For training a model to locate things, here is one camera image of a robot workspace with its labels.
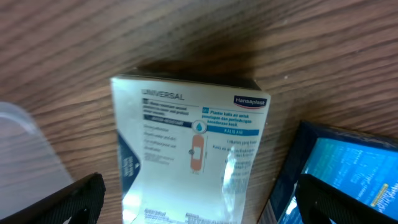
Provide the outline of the blue medicine box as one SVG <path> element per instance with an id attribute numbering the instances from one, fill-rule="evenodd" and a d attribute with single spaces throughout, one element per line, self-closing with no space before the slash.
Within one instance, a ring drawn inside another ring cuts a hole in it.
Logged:
<path id="1" fill-rule="evenodd" d="M 295 197 L 310 174 L 397 218 L 397 139 L 301 121 L 259 223 L 301 223 Z"/>

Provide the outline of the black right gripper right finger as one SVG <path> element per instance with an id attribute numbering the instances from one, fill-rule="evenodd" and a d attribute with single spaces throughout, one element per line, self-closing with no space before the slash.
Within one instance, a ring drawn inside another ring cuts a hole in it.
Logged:
<path id="1" fill-rule="evenodd" d="M 295 197 L 304 224 L 395 224 L 395 220 L 309 174 L 297 182 Z"/>

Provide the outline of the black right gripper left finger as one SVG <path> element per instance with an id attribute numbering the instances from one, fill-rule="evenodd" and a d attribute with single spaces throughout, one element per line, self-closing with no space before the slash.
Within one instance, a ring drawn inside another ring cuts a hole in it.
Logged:
<path id="1" fill-rule="evenodd" d="M 105 191 L 103 176 L 95 172 L 3 218 L 1 224 L 96 224 Z"/>

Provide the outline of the clear plastic container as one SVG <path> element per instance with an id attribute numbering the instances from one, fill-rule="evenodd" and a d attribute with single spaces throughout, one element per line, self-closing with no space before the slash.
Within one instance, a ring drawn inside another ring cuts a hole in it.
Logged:
<path id="1" fill-rule="evenodd" d="M 1 218 L 74 183 L 32 117 L 1 103 Z"/>

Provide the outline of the white Hansaplast plaster box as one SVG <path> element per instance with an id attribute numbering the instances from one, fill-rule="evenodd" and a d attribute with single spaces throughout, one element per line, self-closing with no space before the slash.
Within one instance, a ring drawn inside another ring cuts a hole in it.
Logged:
<path id="1" fill-rule="evenodd" d="M 124 223 L 241 223 L 271 96 L 254 80 L 111 79 Z"/>

